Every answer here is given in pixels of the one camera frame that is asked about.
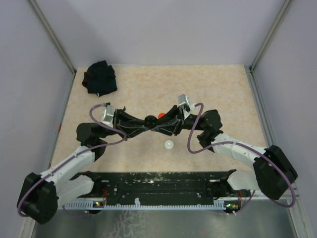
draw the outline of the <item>white gear rack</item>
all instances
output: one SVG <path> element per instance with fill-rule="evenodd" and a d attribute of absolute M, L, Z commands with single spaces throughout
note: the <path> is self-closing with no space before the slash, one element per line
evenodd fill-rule
<path fill-rule="evenodd" d="M 77 199 L 65 204 L 66 210 L 225 210 L 224 201 L 213 201 L 213 205 L 141 205 L 138 198 L 135 199 L 134 205 L 113 205 L 94 207 L 99 200 Z"/>

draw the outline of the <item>beige floor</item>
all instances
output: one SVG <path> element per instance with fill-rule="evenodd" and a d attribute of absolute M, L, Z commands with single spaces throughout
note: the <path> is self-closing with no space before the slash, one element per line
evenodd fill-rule
<path fill-rule="evenodd" d="M 177 65 L 177 66 L 116 66 L 118 90 L 98 98 L 88 94 L 81 85 L 87 68 L 79 68 L 68 102 L 52 165 L 71 154 L 79 142 L 76 127 L 91 122 L 88 111 L 101 102 L 111 102 L 116 108 L 143 119 L 147 115 L 167 112 L 177 104 L 177 96 L 185 93 L 193 102 L 205 104 L 205 110 L 217 109 L 223 130 L 242 141 L 265 146 L 263 133 L 243 65 Z M 101 118 L 96 110 L 95 117 Z M 145 132 L 115 146 L 85 170 L 98 172 L 154 172 L 154 171 L 226 171 L 248 170 L 240 162 L 210 151 L 192 155 L 187 151 L 189 131 L 174 137 Z M 200 145 L 193 137 L 192 148 Z M 107 138 L 116 141 L 119 136 Z M 172 150 L 164 142 L 172 139 Z"/>

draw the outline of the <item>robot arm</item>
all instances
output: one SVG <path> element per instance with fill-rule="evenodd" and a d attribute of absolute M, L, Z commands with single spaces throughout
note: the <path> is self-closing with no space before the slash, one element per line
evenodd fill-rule
<path fill-rule="evenodd" d="M 125 112 L 125 109 L 115 109 L 110 103 L 105 104 L 102 123 L 123 131 L 127 138 L 133 138 L 144 131 L 156 131 L 165 135 L 178 135 L 183 129 L 192 129 L 196 115 L 191 114 L 195 104 L 186 95 L 178 97 L 179 105 L 163 117 L 147 116 L 144 120 L 135 118 Z M 289 163 L 282 150 L 272 145 L 269 148 L 248 145 L 220 130 L 222 123 L 217 110 L 206 111 L 199 117 L 195 130 L 202 133 L 197 137 L 203 148 L 216 144 L 209 150 L 232 157 L 246 165 L 252 171 L 229 171 L 226 178 L 232 190 L 261 190 L 271 199 L 278 200 L 287 190 L 285 179 L 260 155 L 269 157 L 287 176 L 290 183 L 297 178 L 297 173 Z M 81 142 L 72 155 L 58 165 L 39 175 L 29 174 L 23 184 L 18 208 L 40 224 L 49 221 L 59 206 L 85 194 L 98 194 L 101 190 L 101 178 L 87 171 L 76 177 L 76 174 L 86 166 L 96 161 L 105 152 L 106 142 L 100 138 L 114 135 L 116 132 L 96 123 L 82 123 L 77 127 L 77 140 Z M 253 151 L 242 146 L 251 147 Z M 32 191 L 31 188 L 41 183 Z"/>

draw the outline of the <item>black cloth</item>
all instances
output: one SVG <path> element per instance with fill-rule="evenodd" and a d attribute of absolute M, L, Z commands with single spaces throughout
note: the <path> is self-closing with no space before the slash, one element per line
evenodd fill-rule
<path fill-rule="evenodd" d="M 117 90 L 114 70 L 107 62 L 100 61 L 91 65 L 84 73 L 82 85 L 88 93 L 96 93 L 98 97 Z"/>

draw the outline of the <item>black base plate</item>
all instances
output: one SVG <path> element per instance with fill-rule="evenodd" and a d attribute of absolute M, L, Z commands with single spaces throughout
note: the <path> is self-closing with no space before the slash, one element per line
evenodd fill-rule
<path fill-rule="evenodd" d="M 215 188 L 228 172 L 95 173 L 102 178 L 101 189 L 82 197 L 106 197 L 107 205 L 213 205 Z M 217 197 L 238 197 L 222 190 Z M 250 196 L 243 190 L 242 196 Z"/>

